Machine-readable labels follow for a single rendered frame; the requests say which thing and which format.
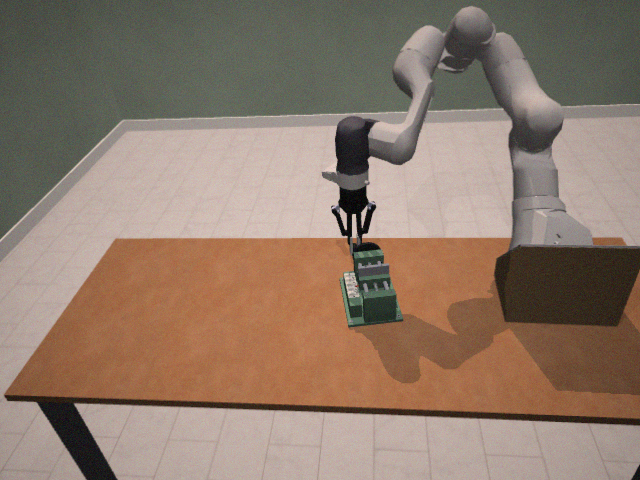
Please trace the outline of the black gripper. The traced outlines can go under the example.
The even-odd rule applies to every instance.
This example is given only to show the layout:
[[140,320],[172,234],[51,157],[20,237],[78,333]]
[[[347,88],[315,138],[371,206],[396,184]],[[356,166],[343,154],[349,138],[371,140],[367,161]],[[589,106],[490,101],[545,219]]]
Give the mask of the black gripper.
[[[367,234],[369,231],[372,215],[374,210],[376,209],[376,204],[374,201],[372,202],[368,201],[366,186],[358,190],[347,190],[339,187],[339,191],[340,191],[340,199],[338,201],[338,204],[336,206],[334,205],[331,206],[331,210],[332,210],[332,213],[336,216],[342,236],[347,236],[350,255],[352,255],[353,253],[352,214],[356,214],[356,224],[357,224],[356,234],[357,234],[357,246],[358,246],[359,244],[362,244],[362,235]],[[350,203],[346,201],[349,201]],[[360,201],[360,202],[356,202],[356,201]],[[364,225],[362,228],[361,212],[364,210],[366,206],[367,206],[367,212],[364,220]],[[344,228],[344,225],[339,213],[340,208],[347,214],[347,230],[345,230]],[[358,223],[357,223],[357,219],[358,219]]]

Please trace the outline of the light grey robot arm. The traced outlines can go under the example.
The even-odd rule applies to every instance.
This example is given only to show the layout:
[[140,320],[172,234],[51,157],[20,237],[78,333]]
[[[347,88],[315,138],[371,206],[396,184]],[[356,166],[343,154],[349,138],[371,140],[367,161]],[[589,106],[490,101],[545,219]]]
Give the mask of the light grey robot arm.
[[414,97],[404,122],[392,125],[359,116],[341,120],[335,136],[338,161],[322,171],[322,177],[358,190],[370,184],[369,157],[394,165],[411,160],[434,96],[435,69],[462,73],[477,59],[498,105],[512,119],[508,147],[514,170],[513,226],[508,251],[519,244],[594,245],[590,230],[568,215],[559,199],[558,170],[549,142],[562,129],[561,105],[539,87],[512,36],[496,33],[480,8],[462,8],[445,33],[433,26],[420,28],[395,61],[395,83]]

